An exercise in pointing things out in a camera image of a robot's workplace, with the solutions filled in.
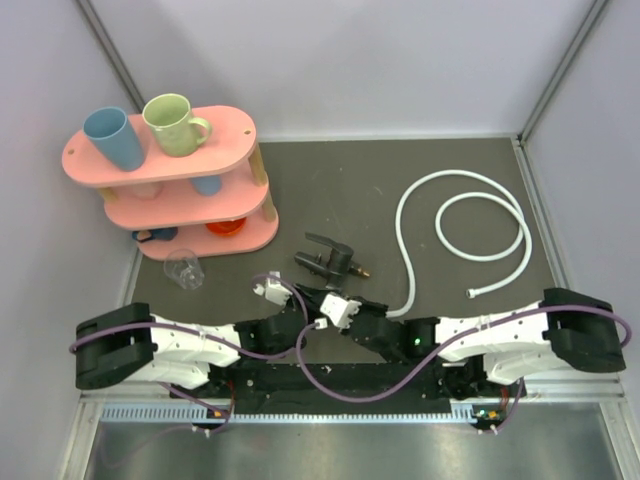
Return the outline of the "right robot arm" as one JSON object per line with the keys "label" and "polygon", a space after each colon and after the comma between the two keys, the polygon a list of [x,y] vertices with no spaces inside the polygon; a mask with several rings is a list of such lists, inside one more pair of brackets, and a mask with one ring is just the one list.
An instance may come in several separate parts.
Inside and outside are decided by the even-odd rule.
{"label": "right robot arm", "polygon": [[549,288],[543,298],[510,312],[468,318],[426,317],[395,322],[368,308],[348,334],[388,362],[415,364],[428,355],[461,363],[476,394],[487,396],[523,376],[571,367],[595,374],[625,370],[612,306],[572,290]]}

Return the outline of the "green ceramic mug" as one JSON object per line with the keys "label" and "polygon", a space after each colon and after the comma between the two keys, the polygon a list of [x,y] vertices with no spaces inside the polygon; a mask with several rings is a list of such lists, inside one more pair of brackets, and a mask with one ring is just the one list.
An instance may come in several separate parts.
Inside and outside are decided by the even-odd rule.
{"label": "green ceramic mug", "polygon": [[161,150],[171,157],[193,154],[213,132],[209,121],[196,117],[189,100],[177,93],[151,99],[142,116]]}

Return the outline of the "orange bowl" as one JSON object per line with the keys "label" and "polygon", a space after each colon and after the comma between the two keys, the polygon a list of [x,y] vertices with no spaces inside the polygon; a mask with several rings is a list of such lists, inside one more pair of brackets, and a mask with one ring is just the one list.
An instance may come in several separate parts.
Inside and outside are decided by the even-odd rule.
{"label": "orange bowl", "polygon": [[230,237],[238,234],[246,225],[246,221],[247,218],[243,217],[235,220],[206,223],[205,227],[216,236]]}

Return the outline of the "blue tumbler cup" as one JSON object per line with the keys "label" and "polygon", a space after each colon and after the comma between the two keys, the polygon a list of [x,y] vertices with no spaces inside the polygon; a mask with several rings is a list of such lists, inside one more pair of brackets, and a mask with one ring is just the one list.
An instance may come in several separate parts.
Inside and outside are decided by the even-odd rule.
{"label": "blue tumbler cup", "polygon": [[83,133],[120,170],[131,172],[143,165],[144,150],[127,113],[121,108],[95,110],[85,119]]}

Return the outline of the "pink three-tier shelf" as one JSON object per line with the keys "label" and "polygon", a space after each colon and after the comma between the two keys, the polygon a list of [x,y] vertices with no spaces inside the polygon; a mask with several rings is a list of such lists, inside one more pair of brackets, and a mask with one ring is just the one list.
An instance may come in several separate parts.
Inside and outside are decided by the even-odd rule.
{"label": "pink three-tier shelf", "polygon": [[[135,171],[118,169],[83,132],[75,133],[63,150],[65,173],[101,193],[112,223],[127,231],[178,228],[171,241],[139,244],[141,253],[153,260],[163,261],[179,249],[189,249],[198,257],[256,251],[274,239],[279,227],[253,119],[231,106],[197,107],[194,113],[209,121],[213,133],[186,157],[166,155],[140,115],[131,116],[130,121],[146,158]],[[221,178],[221,190],[213,196],[200,195],[191,179],[210,175]],[[140,200],[131,194],[130,186],[150,182],[163,186],[157,198]],[[216,236],[205,227],[243,217],[246,225],[230,237]]]}

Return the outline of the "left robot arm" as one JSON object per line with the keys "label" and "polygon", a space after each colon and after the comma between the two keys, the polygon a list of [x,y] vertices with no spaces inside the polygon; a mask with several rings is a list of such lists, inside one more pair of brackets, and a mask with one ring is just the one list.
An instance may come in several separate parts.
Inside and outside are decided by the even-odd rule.
{"label": "left robot arm", "polygon": [[271,316],[206,326],[180,323],[134,302],[80,323],[70,347],[75,386],[98,390],[125,381],[162,382],[216,396],[225,369],[262,366],[290,355],[298,335],[320,317],[330,291],[296,284]]}

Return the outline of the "small blue cup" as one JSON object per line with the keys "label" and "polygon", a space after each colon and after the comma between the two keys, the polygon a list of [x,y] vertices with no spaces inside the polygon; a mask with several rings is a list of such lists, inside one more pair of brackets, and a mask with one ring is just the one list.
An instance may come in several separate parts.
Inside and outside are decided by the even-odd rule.
{"label": "small blue cup", "polygon": [[221,178],[217,175],[192,178],[191,184],[194,189],[203,196],[216,195],[222,187]]}

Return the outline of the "black faucet mixer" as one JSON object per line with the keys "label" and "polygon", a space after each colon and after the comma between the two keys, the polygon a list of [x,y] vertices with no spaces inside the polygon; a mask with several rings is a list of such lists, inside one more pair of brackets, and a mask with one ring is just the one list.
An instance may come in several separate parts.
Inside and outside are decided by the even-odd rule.
{"label": "black faucet mixer", "polygon": [[330,249],[329,256],[323,260],[320,254],[312,256],[298,251],[294,255],[294,261],[313,275],[323,278],[327,289],[341,291],[348,275],[361,278],[371,276],[360,264],[353,261],[354,250],[350,246],[310,232],[305,233],[305,238],[328,247]]}

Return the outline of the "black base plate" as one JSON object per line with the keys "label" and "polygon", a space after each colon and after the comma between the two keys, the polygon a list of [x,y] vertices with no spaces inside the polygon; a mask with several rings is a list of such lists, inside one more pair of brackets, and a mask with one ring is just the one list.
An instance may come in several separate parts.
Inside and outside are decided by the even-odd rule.
{"label": "black base plate", "polygon": [[[412,370],[402,364],[310,364],[311,374],[326,388],[350,397],[389,390]],[[295,364],[246,364],[227,368],[240,414],[430,414],[449,413],[435,370],[428,366],[392,396],[369,403],[348,403],[317,389]]]}

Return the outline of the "clear plastic cup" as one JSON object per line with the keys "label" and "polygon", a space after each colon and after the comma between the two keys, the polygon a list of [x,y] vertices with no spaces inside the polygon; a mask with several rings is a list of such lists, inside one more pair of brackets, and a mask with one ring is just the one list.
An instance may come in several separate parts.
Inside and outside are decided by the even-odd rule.
{"label": "clear plastic cup", "polygon": [[204,272],[198,257],[189,249],[171,252],[164,260],[165,275],[184,290],[196,290],[204,283]]}

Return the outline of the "pink cup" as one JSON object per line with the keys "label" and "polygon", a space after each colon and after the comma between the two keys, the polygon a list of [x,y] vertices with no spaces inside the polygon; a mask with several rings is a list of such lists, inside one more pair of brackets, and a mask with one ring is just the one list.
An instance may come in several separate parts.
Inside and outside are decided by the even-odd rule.
{"label": "pink cup", "polygon": [[163,186],[158,182],[136,184],[129,187],[131,194],[140,200],[153,200],[162,192]]}

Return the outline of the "blue toy object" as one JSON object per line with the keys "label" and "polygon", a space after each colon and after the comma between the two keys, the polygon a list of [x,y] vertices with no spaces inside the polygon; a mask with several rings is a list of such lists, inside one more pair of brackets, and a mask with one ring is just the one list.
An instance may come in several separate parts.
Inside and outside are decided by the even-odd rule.
{"label": "blue toy object", "polygon": [[177,234],[177,227],[165,227],[133,231],[132,238],[138,243],[147,243],[151,241],[168,242],[173,240],[177,236]]}

